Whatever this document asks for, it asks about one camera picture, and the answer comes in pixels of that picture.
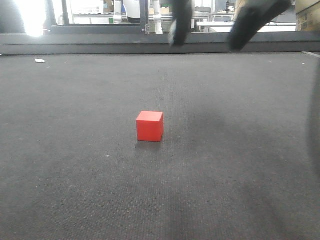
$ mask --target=red cube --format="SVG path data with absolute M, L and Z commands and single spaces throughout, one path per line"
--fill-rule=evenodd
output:
M 164 134 L 164 113 L 142 111 L 136 119 L 138 141 L 160 142 Z

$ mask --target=white robot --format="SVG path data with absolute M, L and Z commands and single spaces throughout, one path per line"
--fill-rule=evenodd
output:
M 115 24 L 122 22 L 122 2 L 125 7 L 127 19 L 130 23 L 140 23 L 140 1 L 139 0 L 114 0 L 114 17 Z M 152 0 L 154 15 L 153 21 L 155 23 L 155 33 L 163 34 L 161 27 L 161 13 L 160 13 L 160 0 Z

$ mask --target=gray carpet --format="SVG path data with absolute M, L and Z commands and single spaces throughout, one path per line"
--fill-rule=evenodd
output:
M 1 56 L 0 239 L 320 239 L 317 67 L 303 53 Z M 162 142 L 137 142 L 140 111 L 164 112 Z

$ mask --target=bright light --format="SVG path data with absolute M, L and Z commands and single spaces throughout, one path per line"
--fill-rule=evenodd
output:
M 40 37 L 44 34 L 46 21 L 45 0 L 14 0 L 19 7 L 24 22 L 25 33 L 32 37 Z

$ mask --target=dark gray mat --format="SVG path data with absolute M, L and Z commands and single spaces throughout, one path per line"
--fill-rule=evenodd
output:
M 1 240 L 315 240 L 302 53 L 0 57 Z M 164 112 L 160 143 L 140 111 Z

